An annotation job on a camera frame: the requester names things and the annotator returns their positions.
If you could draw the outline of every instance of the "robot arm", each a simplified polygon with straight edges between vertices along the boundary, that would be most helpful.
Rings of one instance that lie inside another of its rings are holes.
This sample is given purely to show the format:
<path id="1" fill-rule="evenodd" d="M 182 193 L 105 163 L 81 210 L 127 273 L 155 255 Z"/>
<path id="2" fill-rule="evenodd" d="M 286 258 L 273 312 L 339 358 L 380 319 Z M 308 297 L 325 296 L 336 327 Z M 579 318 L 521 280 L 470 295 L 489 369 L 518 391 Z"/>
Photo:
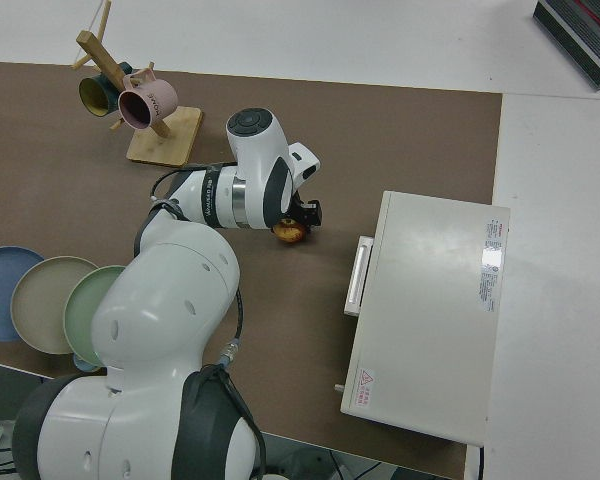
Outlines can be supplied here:
<path id="1" fill-rule="evenodd" d="M 297 194 L 320 169 L 320 161 L 307 147 L 288 145 L 278 119 L 261 108 L 233 115 L 226 132 L 236 163 L 182 169 L 156 210 L 166 207 L 180 219 L 212 228 L 272 228 L 292 211 L 299 212 L 294 216 L 305 227 L 320 225 L 319 203 L 304 205 Z M 155 217 L 154 210 L 141 229 L 136 255 L 151 239 L 162 236 L 152 232 Z"/>
<path id="2" fill-rule="evenodd" d="M 106 377 L 47 382 L 20 412 L 23 480 L 249 478 L 262 437 L 224 366 L 202 367 L 239 280 L 233 250 L 210 227 L 271 228 L 292 210 L 318 225 L 317 202 L 304 206 L 297 189 L 320 162 L 288 146 L 267 110 L 235 114 L 227 135 L 237 163 L 177 173 L 94 315 Z"/>

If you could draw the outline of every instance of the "white table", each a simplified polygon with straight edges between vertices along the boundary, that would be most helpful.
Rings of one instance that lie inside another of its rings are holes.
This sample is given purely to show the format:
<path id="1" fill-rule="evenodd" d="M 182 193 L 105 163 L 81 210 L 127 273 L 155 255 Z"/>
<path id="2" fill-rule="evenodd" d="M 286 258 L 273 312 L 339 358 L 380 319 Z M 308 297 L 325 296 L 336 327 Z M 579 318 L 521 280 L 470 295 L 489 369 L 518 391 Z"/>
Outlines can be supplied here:
<path id="1" fill-rule="evenodd" d="M 97 5 L 0 2 L 0 61 L 72 63 Z M 512 217 L 485 478 L 600 478 L 600 92 L 534 5 L 115 0 L 105 45 L 165 70 L 505 93 L 493 202 Z"/>

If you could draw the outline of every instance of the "mug handle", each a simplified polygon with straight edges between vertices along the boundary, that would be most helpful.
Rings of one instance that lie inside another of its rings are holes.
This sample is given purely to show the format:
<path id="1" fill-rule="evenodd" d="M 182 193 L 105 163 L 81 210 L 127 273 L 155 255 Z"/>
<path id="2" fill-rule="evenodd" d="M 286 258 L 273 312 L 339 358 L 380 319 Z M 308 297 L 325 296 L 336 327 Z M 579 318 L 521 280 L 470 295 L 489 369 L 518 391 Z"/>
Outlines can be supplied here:
<path id="1" fill-rule="evenodd" d="M 156 81 L 156 74 L 153 73 L 153 69 L 151 68 L 143 68 L 142 70 L 138 70 L 137 72 L 129 73 L 122 78 L 122 84 L 124 85 L 125 90 L 133 90 L 134 86 L 131 83 L 131 79 L 143 75 L 145 77 L 145 81 L 147 81 L 147 77 L 150 81 Z"/>

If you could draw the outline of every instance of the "white box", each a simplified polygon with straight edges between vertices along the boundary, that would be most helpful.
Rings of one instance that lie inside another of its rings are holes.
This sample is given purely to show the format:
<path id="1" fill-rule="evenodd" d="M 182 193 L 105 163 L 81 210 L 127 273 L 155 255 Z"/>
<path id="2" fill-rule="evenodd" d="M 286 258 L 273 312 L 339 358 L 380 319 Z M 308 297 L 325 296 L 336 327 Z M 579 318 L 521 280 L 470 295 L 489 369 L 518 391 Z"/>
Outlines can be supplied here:
<path id="1" fill-rule="evenodd" d="M 484 445 L 507 208 L 385 192 L 341 410 Z"/>

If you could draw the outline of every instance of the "brown mat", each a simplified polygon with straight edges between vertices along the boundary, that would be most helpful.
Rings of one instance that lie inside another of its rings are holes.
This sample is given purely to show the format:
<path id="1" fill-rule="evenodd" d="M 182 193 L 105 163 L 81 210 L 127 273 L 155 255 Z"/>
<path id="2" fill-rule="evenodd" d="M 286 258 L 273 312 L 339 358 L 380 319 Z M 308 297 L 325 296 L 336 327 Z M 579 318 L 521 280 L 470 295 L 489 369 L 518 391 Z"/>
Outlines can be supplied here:
<path id="1" fill-rule="evenodd" d="M 0 64 L 0 245 L 45 257 L 126 264 L 165 168 L 132 163 L 131 129 L 82 107 L 87 68 Z M 289 246 L 267 231 L 222 231 L 241 266 L 243 347 L 232 367 L 269 433 L 462 478 L 465 447 L 340 413 L 356 320 L 343 315 L 359 235 L 373 235 L 383 190 L 490 203 L 501 96 L 320 82 L 164 73 L 181 104 L 205 118 L 192 162 L 232 161 L 224 123 L 271 109 L 289 143 L 322 160 L 301 189 L 322 202 L 324 226 Z M 207 360 L 235 328 L 232 309 Z M 0 364 L 55 376 L 68 356 L 0 343 Z"/>

